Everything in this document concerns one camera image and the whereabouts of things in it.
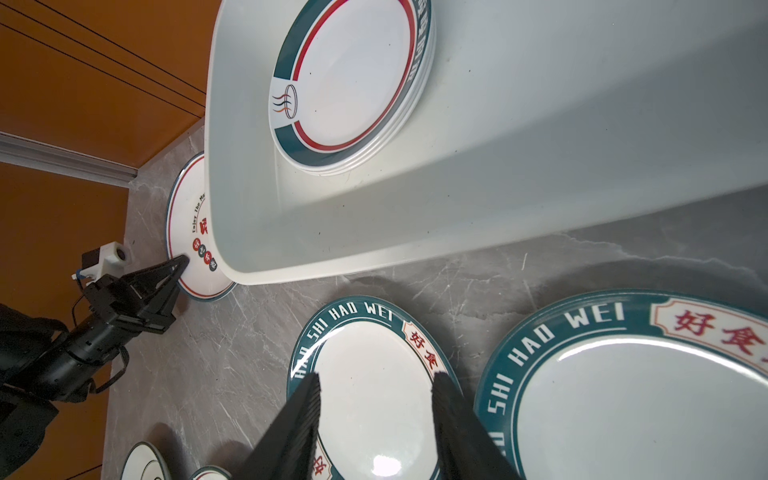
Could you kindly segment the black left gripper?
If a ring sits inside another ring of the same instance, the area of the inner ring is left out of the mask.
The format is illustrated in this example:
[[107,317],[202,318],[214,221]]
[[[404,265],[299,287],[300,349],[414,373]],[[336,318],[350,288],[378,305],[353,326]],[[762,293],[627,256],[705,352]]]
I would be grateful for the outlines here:
[[[102,277],[85,289],[91,315],[72,331],[61,323],[39,319],[38,325],[60,334],[32,351],[32,357],[11,376],[11,385],[60,402],[83,402],[90,394],[109,389],[122,378],[129,364],[125,347],[128,338],[113,321],[117,319],[126,329],[135,331],[167,331],[175,321],[173,309],[188,265],[189,257],[182,254],[120,279]],[[98,385],[93,379],[95,373],[117,357],[122,360],[122,368]]]

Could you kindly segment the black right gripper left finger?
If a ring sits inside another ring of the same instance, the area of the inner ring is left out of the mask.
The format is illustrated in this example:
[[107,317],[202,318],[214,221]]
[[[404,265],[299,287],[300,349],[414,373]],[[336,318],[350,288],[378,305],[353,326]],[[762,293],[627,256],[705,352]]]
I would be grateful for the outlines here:
[[311,373],[299,383],[235,479],[311,479],[320,415],[320,379]]

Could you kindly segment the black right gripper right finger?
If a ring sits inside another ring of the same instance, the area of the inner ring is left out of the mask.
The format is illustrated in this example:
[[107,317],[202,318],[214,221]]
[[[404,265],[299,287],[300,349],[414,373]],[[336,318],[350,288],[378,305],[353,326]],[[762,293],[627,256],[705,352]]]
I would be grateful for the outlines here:
[[431,401],[443,479],[520,479],[447,373],[434,376]]

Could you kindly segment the white red text plate back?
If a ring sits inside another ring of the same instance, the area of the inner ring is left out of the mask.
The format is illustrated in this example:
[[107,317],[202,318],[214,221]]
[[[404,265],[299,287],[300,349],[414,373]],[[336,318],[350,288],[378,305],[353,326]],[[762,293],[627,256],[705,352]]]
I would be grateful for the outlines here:
[[203,153],[184,165],[173,184],[164,234],[168,258],[180,255],[189,258],[179,279],[187,295],[200,301],[216,301],[234,289],[236,283],[219,268],[219,254],[213,245]]

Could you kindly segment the green red ring plate back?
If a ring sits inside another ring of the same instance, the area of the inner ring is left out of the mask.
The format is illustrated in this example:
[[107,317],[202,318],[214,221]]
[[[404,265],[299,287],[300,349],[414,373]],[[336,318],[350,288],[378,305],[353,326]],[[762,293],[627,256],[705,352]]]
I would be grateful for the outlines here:
[[315,175],[375,156],[420,99],[435,47],[429,1],[308,1],[280,48],[269,125],[278,152]]

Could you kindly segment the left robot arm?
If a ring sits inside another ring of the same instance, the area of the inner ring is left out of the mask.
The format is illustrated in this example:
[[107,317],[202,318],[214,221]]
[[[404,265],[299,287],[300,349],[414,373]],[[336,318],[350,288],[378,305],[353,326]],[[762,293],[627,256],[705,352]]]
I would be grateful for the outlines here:
[[97,385],[94,375],[115,358],[128,363],[128,343],[173,324],[189,264],[179,255],[116,277],[103,275],[83,290],[89,316],[74,329],[1,307],[1,476],[7,478],[40,448],[59,402],[80,403],[122,376]]

